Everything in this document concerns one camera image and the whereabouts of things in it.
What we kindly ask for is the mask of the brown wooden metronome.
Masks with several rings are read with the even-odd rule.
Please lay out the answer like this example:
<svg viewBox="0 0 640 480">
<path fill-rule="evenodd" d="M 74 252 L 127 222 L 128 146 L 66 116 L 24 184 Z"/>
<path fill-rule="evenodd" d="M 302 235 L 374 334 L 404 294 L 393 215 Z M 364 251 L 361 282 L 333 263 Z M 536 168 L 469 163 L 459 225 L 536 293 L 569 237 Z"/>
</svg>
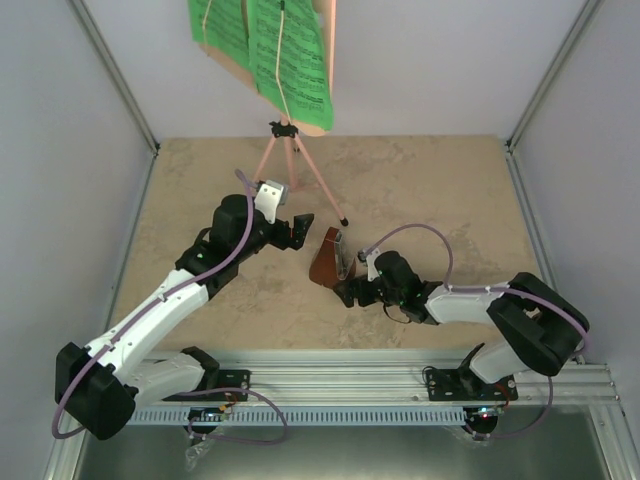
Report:
<svg viewBox="0 0 640 480">
<path fill-rule="evenodd" d="M 309 268 L 309 279 L 322 287 L 332 289 L 333 286 L 344 280 L 339 280 L 336 277 L 335 259 L 334 259 L 334 237 L 337 231 L 335 227 L 330 227 L 320 245 L 320 248 L 316 252 L 311 266 Z M 348 277 L 345 280 L 350 280 L 355 277 L 356 273 L 356 260 L 353 252 L 348 246 L 349 256 L 352 259 L 351 270 Z"/>
</svg>

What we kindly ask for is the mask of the clear plastic metronome cover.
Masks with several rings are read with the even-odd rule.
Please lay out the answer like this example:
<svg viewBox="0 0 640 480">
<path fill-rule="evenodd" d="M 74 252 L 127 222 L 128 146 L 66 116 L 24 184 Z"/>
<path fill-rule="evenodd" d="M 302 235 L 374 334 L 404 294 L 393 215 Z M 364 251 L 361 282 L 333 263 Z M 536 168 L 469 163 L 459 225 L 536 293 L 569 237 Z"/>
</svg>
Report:
<svg viewBox="0 0 640 480">
<path fill-rule="evenodd" d="M 345 280 L 350 273 L 352 259 L 349 256 L 346 238 L 342 230 L 338 230 L 335 234 L 333 245 L 336 277 L 339 280 Z"/>
</svg>

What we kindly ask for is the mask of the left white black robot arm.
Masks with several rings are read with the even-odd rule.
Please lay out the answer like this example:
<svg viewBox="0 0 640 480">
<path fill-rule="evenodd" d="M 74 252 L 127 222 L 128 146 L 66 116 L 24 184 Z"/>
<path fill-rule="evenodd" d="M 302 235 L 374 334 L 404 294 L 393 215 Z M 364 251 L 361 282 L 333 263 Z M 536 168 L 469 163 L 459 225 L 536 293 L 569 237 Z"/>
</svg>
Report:
<svg viewBox="0 0 640 480">
<path fill-rule="evenodd" d="M 147 365 L 144 360 L 179 323 L 206 305 L 238 274 L 240 264 L 267 245 L 299 250 L 314 221 L 311 213 L 292 221 L 277 207 L 242 194 L 228 195 L 212 223 L 175 263 L 161 285 L 126 318 L 83 347 L 73 342 L 56 357 L 52 422 L 69 414 L 99 440 L 118 433 L 134 412 L 161 400 L 223 399 L 238 395 L 240 383 L 226 381 L 219 363 L 191 346 L 174 357 Z"/>
</svg>

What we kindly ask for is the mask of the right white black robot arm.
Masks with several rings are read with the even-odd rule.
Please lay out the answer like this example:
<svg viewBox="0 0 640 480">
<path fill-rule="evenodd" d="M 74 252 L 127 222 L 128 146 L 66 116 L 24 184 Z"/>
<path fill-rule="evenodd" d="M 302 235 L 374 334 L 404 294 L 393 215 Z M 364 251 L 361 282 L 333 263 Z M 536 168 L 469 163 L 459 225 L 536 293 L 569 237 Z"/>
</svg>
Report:
<svg viewBox="0 0 640 480">
<path fill-rule="evenodd" d="M 554 377 L 586 342 L 586 317 L 531 273 L 496 285 L 459 287 L 421 280 L 396 251 L 374 251 L 365 263 L 366 274 L 333 288 L 346 307 L 379 303 L 399 308 L 416 324 L 493 325 L 501 334 L 476 345 L 455 369 L 425 367 L 432 401 L 514 399 L 515 374 L 531 370 Z"/>
</svg>

